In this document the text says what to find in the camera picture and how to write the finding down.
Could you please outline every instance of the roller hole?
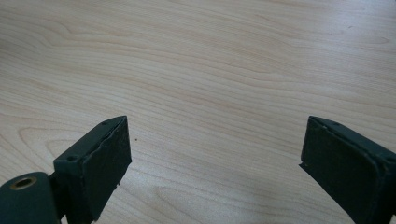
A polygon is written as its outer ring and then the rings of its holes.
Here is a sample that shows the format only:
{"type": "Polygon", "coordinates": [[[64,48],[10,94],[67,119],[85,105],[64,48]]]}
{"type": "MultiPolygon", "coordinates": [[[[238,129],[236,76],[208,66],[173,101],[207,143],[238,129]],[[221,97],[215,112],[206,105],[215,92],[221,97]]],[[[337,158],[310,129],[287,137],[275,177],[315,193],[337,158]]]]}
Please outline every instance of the roller hole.
{"type": "Polygon", "coordinates": [[[25,177],[15,181],[10,188],[14,190],[26,189],[31,187],[36,181],[37,178],[34,176],[25,177]]]}

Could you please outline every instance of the wooden table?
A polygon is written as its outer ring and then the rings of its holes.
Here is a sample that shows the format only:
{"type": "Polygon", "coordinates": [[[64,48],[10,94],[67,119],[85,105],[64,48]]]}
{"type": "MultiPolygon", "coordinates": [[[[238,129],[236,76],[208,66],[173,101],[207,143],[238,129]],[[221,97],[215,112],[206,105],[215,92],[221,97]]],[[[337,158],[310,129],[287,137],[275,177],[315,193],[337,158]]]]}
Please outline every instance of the wooden table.
{"type": "Polygon", "coordinates": [[[0,183],[127,115],[97,223],[352,223],[301,168],[309,115],[396,151],[395,1],[2,0],[0,183]]]}

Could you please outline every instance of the wood grain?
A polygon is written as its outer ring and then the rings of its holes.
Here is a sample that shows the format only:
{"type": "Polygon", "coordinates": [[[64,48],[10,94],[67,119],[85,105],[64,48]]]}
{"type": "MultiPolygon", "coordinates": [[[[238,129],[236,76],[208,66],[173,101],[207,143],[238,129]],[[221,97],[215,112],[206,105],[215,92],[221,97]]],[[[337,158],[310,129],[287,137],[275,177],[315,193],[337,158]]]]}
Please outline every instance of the wood grain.
{"type": "Polygon", "coordinates": [[[309,115],[396,151],[395,1],[0,2],[0,183],[127,115],[97,223],[352,223],[298,167],[309,115]]]}

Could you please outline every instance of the dark green foam block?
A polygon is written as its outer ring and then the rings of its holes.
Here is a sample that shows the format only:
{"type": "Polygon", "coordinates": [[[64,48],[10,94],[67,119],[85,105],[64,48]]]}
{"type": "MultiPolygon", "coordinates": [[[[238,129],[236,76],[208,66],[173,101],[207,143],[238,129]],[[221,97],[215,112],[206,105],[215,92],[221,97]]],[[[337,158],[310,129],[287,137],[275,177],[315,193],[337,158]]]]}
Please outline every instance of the dark green foam block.
{"type": "Polygon", "coordinates": [[[131,162],[125,116],[98,124],[59,156],[54,178],[57,185],[66,186],[69,205],[62,206],[65,200],[57,195],[55,201],[65,209],[68,222],[97,220],[131,162]]]}
{"type": "Polygon", "coordinates": [[[396,154],[328,120],[310,117],[303,163],[358,224],[389,223],[396,207],[396,154]]]}

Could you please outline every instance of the light wood surface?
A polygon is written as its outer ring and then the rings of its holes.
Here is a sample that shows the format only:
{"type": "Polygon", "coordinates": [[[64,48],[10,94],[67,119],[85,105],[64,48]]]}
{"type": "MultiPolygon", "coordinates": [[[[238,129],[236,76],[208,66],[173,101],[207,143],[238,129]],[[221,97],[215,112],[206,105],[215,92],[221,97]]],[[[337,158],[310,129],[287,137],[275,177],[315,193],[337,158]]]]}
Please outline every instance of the light wood surface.
{"type": "Polygon", "coordinates": [[[396,151],[395,1],[2,0],[0,183],[127,115],[97,223],[352,223],[298,167],[309,115],[396,151]]]}

